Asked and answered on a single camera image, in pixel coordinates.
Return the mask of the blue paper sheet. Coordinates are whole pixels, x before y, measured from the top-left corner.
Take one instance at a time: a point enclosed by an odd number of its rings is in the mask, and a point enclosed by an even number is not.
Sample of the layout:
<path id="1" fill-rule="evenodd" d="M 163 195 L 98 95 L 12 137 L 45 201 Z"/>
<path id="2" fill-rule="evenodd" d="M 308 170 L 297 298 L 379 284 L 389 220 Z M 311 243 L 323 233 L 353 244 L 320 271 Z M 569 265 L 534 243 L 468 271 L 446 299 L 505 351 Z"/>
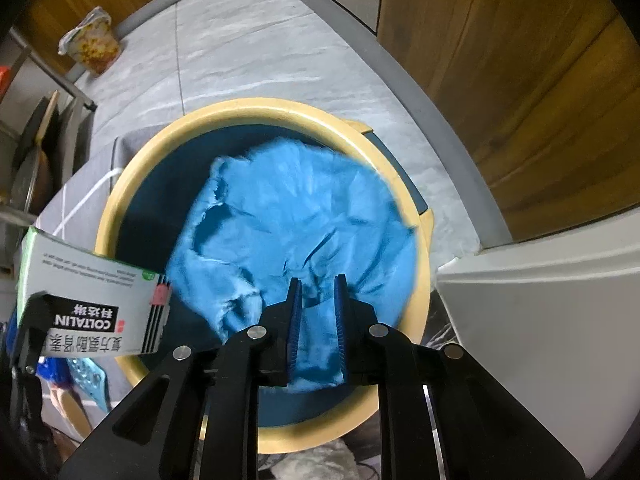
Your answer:
<path id="1" fill-rule="evenodd" d="M 396 325 L 416 277 L 416 233 L 371 168 L 343 154 L 281 139 L 219 157 L 186 216 L 166 273 L 210 332 L 227 340 L 303 285 L 290 390 L 341 385 L 334 278 Z"/>

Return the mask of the green white medicine box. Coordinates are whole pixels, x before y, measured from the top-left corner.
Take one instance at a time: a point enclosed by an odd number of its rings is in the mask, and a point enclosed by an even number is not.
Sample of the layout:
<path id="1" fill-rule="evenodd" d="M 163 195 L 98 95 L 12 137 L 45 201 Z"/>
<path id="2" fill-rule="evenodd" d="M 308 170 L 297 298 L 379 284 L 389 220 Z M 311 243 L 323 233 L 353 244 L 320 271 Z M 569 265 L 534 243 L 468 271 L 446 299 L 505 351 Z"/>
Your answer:
<path id="1" fill-rule="evenodd" d="M 44 356 L 157 352 L 170 295 L 163 274 L 98 256 L 40 229 L 30 228 L 23 238 L 16 322 L 44 319 Z"/>

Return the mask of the yellow rimmed blue trash bin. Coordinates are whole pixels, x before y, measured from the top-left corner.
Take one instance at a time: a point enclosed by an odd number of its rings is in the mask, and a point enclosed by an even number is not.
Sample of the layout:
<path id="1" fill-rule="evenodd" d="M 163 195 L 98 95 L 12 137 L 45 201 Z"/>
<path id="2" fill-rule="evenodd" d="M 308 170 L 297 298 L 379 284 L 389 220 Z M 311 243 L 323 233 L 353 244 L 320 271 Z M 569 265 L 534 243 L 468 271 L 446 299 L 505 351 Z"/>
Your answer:
<path id="1" fill-rule="evenodd" d="M 372 130 L 299 102 L 209 105 L 160 130 L 128 162 L 96 250 L 166 274 L 160 350 L 206 349 L 303 286 L 292 385 L 260 393 L 257 448 L 288 453 L 344 436 L 378 394 L 338 367 L 333 281 L 419 340 L 430 300 L 434 214 Z"/>

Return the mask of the grey checked floor mat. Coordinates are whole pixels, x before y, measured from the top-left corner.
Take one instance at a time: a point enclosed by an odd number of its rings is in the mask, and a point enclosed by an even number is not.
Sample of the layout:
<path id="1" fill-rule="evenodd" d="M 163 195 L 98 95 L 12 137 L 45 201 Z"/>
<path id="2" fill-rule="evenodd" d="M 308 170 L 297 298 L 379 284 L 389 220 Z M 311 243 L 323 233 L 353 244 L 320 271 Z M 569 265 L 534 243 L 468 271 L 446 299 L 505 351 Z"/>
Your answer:
<path id="1" fill-rule="evenodd" d="M 35 227 L 66 244 L 93 250 L 104 207 L 119 176 L 142 146 L 165 127 L 134 130 L 100 148 L 50 200 Z"/>

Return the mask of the steel pot lid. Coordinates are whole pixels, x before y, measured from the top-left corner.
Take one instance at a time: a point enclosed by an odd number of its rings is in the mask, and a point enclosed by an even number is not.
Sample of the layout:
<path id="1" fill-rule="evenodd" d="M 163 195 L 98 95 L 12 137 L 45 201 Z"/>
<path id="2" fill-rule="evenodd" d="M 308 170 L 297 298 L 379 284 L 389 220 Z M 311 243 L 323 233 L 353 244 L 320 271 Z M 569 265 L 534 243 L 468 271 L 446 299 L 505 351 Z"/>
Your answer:
<path id="1" fill-rule="evenodd" d="M 36 145 L 17 170 L 10 204 L 13 208 L 38 216 L 53 196 L 54 185 L 46 154 Z"/>

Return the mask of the metal storage rack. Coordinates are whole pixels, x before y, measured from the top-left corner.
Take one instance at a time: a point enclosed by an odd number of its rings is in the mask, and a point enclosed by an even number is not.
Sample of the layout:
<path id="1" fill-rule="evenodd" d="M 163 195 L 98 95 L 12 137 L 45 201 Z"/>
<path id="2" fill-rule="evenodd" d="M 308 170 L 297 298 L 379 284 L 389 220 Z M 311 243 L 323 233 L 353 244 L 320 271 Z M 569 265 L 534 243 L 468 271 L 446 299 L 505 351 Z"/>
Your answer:
<path id="1" fill-rule="evenodd" d="M 29 226 L 88 158 L 98 104 L 16 28 L 1 44 L 1 275 Z"/>

